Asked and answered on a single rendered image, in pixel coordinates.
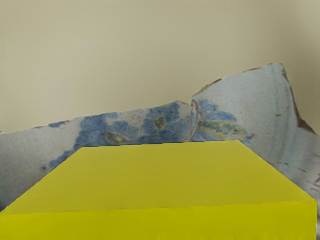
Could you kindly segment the yellow block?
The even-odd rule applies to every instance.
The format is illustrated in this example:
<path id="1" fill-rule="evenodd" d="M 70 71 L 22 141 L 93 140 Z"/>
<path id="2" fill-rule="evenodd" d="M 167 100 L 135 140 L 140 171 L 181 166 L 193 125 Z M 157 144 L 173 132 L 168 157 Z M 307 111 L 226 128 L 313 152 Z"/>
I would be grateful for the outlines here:
<path id="1" fill-rule="evenodd" d="M 84 147 L 0 212 L 0 240 L 316 240 L 317 202 L 239 141 Z"/>

